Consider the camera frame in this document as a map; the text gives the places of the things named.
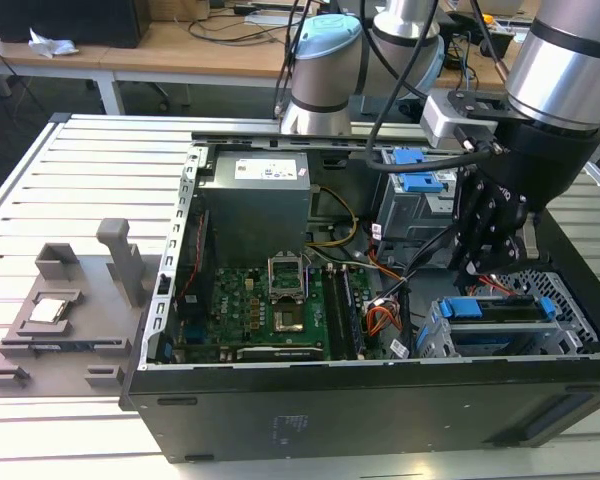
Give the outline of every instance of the red wire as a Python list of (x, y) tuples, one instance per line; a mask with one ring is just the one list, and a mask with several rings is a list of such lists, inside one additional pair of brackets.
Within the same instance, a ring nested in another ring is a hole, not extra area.
[(200, 215), (200, 223), (198, 224), (198, 235), (196, 237), (196, 263), (193, 266), (193, 272), (191, 272), (191, 276), (189, 277), (189, 280), (187, 280), (187, 283), (185, 284), (184, 288), (180, 292), (180, 295), (178, 295), (176, 297), (176, 302), (179, 302), (180, 300), (182, 300), (185, 293), (187, 293), (187, 290), (191, 286), (193, 279), (196, 277), (196, 273), (198, 273), (198, 268), (200, 267), (200, 240), (202, 238), (202, 225), (203, 224), (204, 224), (204, 213)]
[(495, 288), (496, 290), (501, 291), (502, 293), (506, 293), (507, 295), (515, 295), (516, 292), (514, 292), (513, 290), (508, 290), (506, 288), (502, 288), (500, 285), (496, 284), (496, 283), (492, 283), (490, 280), (487, 279), (487, 277), (479, 277), (478, 280), (480, 280), (482, 283), (489, 285), (490, 287)]

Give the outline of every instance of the computer case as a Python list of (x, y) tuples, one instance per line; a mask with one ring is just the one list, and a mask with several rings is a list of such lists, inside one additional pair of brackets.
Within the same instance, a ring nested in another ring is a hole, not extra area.
[(3, 42), (26, 42), (31, 28), (76, 44), (135, 48), (150, 23), (147, 0), (0, 0)]

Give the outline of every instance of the blue drive bracket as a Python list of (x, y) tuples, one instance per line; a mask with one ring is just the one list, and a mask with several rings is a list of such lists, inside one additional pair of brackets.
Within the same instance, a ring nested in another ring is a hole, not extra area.
[[(424, 155), (420, 150), (409, 150), (406, 148), (396, 148), (393, 151), (396, 165), (408, 165), (424, 162)], [(405, 192), (420, 193), (439, 193), (444, 190), (436, 177), (430, 172), (419, 173), (401, 173), (402, 185)]]

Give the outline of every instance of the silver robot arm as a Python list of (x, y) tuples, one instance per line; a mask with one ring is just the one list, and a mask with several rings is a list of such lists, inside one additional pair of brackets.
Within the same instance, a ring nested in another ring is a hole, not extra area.
[[(371, 36), (394, 70), (404, 69), (424, 27), (431, 3), (437, 0), (388, 0), (375, 16)], [(418, 61), (407, 78), (427, 91), (444, 60), (436, 22)], [(291, 102), (281, 123), (284, 134), (340, 136), (351, 134), (349, 97), (384, 96), (395, 79), (369, 48), (355, 17), (322, 15), (307, 20), (296, 51)], [(401, 97), (409, 92), (403, 89)]]
[(434, 147), (493, 153), (458, 175), (451, 267), (469, 275), (542, 262), (544, 209), (600, 145), (600, 0), (544, 0), (505, 88), (436, 91), (421, 121)]

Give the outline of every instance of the blue latch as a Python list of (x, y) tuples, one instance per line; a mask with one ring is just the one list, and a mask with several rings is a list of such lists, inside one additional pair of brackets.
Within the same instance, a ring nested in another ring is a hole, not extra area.
[(475, 298), (468, 297), (456, 297), (447, 298), (445, 301), (449, 302), (453, 315), (455, 317), (463, 318), (480, 318), (482, 317), (482, 309)]
[(556, 306), (553, 304), (549, 297), (542, 297), (539, 303), (542, 309), (544, 310), (544, 313), (546, 313), (547, 318), (554, 319), (556, 317)]
[[(396, 148), (393, 151), (396, 165), (408, 165), (424, 162), (424, 155), (420, 150)], [(436, 177), (430, 172), (402, 173), (400, 174), (405, 192), (439, 193), (444, 190)]]
[(439, 302), (438, 305), (440, 306), (440, 313), (444, 318), (453, 317), (453, 310), (451, 309), (451, 304), (449, 303), (449, 300), (445, 299)]

